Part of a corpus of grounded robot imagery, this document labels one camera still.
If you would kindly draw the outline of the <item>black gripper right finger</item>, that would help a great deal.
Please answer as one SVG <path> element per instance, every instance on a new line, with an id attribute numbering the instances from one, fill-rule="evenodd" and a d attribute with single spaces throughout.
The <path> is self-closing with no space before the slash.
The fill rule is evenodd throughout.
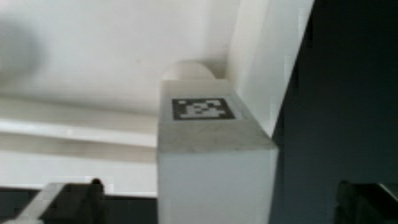
<path id="1" fill-rule="evenodd" d="M 398 183 L 341 181 L 333 224 L 398 224 Z"/>

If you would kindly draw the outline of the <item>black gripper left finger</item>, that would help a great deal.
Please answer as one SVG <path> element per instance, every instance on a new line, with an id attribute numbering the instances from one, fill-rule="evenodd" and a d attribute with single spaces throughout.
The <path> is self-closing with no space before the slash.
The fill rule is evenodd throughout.
<path id="1" fill-rule="evenodd" d="M 104 186 L 99 179 L 65 184 L 38 220 L 44 224 L 106 224 Z"/>

